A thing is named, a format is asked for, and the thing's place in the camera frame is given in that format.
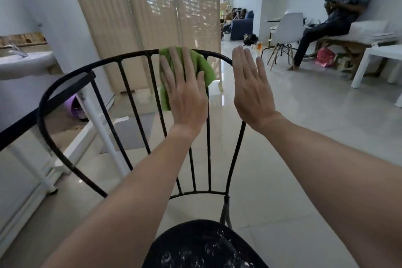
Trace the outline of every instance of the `blue sofa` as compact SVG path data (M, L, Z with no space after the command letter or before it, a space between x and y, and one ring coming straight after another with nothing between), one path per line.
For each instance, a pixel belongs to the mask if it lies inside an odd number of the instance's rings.
M244 19L232 21L232 32L230 40L243 40L244 34L251 35L253 33L254 12L246 13Z

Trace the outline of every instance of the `floor mat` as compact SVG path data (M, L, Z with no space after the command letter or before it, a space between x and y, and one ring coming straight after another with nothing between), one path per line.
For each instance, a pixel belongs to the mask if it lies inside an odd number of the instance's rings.
M147 137L147 140L149 141L149 136L151 135L151 129L153 119L155 118L155 113L154 112L144 113L141 114L139 118L141 120L142 127L144 129L144 133ZM121 144L123 145L123 148L125 150L141 149L145 147L135 116L128 117L127 120L119 121L115 123L114 126L117 135L121 141ZM116 140L114 139L112 134L110 134L110 138L112 139L113 144L115 145L115 149L117 151L120 151L120 149L117 147ZM108 153L108 149L106 148L106 146L103 146L103 148L100 150L100 153L101 154Z

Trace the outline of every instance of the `faucet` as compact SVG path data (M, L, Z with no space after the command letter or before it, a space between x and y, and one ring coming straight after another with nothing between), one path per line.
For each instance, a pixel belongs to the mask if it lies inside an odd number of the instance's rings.
M9 44L7 47L12 48L12 49L9 51L9 52L12 53L12 54L16 54L16 55L19 55L19 56L21 56L21 57L28 57L28 54L25 53L24 51L22 51L22 50L21 50L19 47L17 47L17 45L14 44L14 43Z

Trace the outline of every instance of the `gray t-shirt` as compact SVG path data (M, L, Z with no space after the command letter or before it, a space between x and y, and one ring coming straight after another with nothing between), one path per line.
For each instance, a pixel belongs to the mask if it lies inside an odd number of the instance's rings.
M335 0L349 5L364 5L368 6L371 0ZM355 22L359 18L359 14L356 12L350 12L345 9L336 9L329 15L328 21L340 19L347 23Z

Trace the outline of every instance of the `pink bag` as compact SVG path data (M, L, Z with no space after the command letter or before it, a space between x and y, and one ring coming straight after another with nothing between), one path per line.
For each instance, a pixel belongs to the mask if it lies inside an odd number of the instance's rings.
M321 48L317 54L316 64L323 67L331 67L334 64L336 54L327 48Z

